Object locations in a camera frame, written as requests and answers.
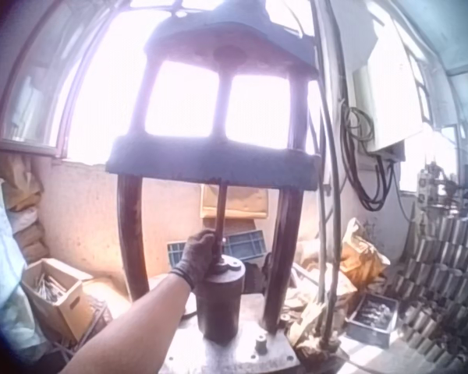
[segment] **concrete wall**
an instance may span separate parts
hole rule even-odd
[[[44,185],[41,220],[51,255],[81,270],[122,276],[116,216],[116,177],[103,167],[38,157],[35,167]],[[363,173],[374,188],[373,175]],[[269,218],[255,220],[263,230],[270,250],[275,226],[278,192],[269,192]],[[146,266],[149,275],[168,270],[166,243],[186,239],[199,231],[200,186],[182,182],[145,180],[143,187],[143,222]],[[349,185],[342,193],[342,230],[352,217],[367,228],[371,241],[388,258],[397,260],[406,237],[407,223],[401,217],[395,191],[385,208],[368,213],[359,205]],[[300,240],[317,233],[316,194],[306,192],[303,202]],[[328,222],[328,242],[332,232]]]

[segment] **tools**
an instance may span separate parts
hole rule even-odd
[[[56,279],[45,273],[40,275],[35,286],[35,291],[51,303],[56,303],[66,293],[66,289]]]
[[[384,296],[365,294],[347,319],[346,333],[354,340],[387,348],[395,328],[399,302]]]

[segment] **sunlight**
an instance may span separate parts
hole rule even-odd
[[[133,6],[144,3],[135,2]],[[103,164],[115,138],[126,133],[146,65],[144,46],[153,29],[167,17],[166,12],[144,9],[124,12],[113,21],[94,54],[75,104],[68,146],[70,160]],[[217,91],[216,72],[164,62],[151,95],[146,131],[159,136],[208,136]],[[312,82],[309,101],[316,126],[318,100],[317,84]],[[236,76],[225,126],[227,137],[232,140],[286,148],[288,80],[275,76]],[[314,152],[310,136],[307,152]]]

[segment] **cardboard box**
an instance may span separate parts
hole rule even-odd
[[[35,316],[70,340],[80,340],[90,325],[93,311],[83,293],[81,280],[66,271],[67,265],[55,259],[41,259],[23,271],[21,284],[30,299]],[[42,273],[56,279],[67,291],[57,302],[43,299],[35,285]]]

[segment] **metal parts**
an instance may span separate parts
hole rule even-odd
[[[222,260],[226,270],[211,273],[193,290],[200,331],[219,344],[229,342],[237,334],[246,271],[238,259],[223,255]]]

